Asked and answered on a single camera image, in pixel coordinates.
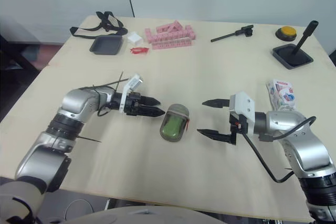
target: clear plastic container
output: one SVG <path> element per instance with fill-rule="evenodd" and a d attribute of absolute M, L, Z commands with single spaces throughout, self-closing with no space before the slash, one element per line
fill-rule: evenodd
<path fill-rule="evenodd" d="M 163 119 L 160 135 L 170 142 L 181 139 L 189 121 L 189 110 L 181 104 L 172 104 Z"/>

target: black tray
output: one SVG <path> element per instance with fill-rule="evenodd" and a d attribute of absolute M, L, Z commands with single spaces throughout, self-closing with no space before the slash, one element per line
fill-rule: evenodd
<path fill-rule="evenodd" d="M 90 52 L 96 55 L 116 55 L 121 44 L 121 35 L 100 35 L 92 43 Z"/>
<path fill-rule="evenodd" d="M 306 52 L 302 49 L 296 53 L 296 55 L 291 55 L 291 52 L 294 50 L 296 45 L 287 44 L 280 47 L 273 48 L 273 56 L 280 61 L 287 69 L 294 69 L 301 67 L 303 65 L 309 64 L 313 62 L 313 58 L 311 58 Z"/>

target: black handle tool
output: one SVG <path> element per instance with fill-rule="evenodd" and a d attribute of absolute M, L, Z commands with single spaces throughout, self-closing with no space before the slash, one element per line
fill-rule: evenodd
<path fill-rule="evenodd" d="M 252 36 L 252 33 L 253 33 L 252 28 L 253 28 L 253 25 L 244 26 L 240 30 L 236 30 L 234 33 L 231 33 L 231 34 L 228 34 L 228 35 L 224 35 L 224 36 L 212 39 L 210 41 L 211 42 L 215 42 L 215 41 L 218 41 L 220 39 L 225 39 L 227 37 L 231 37 L 231 36 L 234 36 L 234 35 L 238 36 L 240 34 L 245 34 L 246 37 L 250 37 L 250 36 Z"/>
<path fill-rule="evenodd" d="M 306 41 L 306 39 L 312 35 L 313 31 L 315 30 L 315 28 L 318 26 L 318 22 L 316 20 L 313 20 L 309 23 L 309 25 L 307 26 L 307 28 L 305 29 L 305 31 L 303 32 L 303 37 L 300 39 L 299 43 L 296 45 L 296 47 L 294 48 L 292 55 L 295 55 L 300 47 L 302 46 L 302 44 Z"/>

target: white cube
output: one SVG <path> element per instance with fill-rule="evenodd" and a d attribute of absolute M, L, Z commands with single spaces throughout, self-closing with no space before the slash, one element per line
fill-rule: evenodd
<path fill-rule="evenodd" d="M 127 40 L 135 46 L 139 46 L 143 43 L 143 39 L 134 31 L 129 34 Z"/>

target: wooden table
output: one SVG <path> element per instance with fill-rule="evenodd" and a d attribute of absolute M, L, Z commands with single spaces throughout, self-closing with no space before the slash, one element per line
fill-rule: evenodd
<path fill-rule="evenodd" d="M 145 28 L 172 21 L 120 19 L 129 31 L 143 37 Z M 89 16 L 80 27 L 95 27 L 98 22 Z M 69 90 L 117 80 L 122 70 L 125 77 L 137 72 L 144 80 L 138 88 L 142 95 L 160 100 L 164 110 L 172 103 L 189 109 L 189 130 L 181 141 L 171 143 L 159 134 L 163 117 L 133 117 L 118 111 L 101 118 L 94 115 L 81 135 L 102 143 L 77 140 L 63 189 L 225 214 L 311 220 L 295 176 L 276 184 L 241 136 L 233 146 L 210 140 L 196 129 L 229 133 L 228 110 L 202 102 L 244 90 L 255 100 L 256 111 L 266 112 L 271 110 L 266 81 L 285 80 L 294 86 L 298 110 L 317 116 L 312 130 L 336 161 L 336 70 L 331 60 L 311 36 L 302 48 L 314 62 L 287 70 L 271 55 L 273 47 L 286 44 L 275 37 L 278 25 L 255 24 L 252 37 L 210 43 L 246 24 L 180 22 L 194 28 L 193 46 L 150 50 L 147 55 L 131 54 L 133 46 L 125 38 L 116 56 L 94 55 L 89 51 L 93 40 L 70 37 L 0 124 L 0 175 L 14 178 L 20 160 Z M 295 28 L 297 42 L 304 28 Z M 278 178 L 288 172 L 279 143 L 262 143 L 257 136 L 254 143 Z"/>

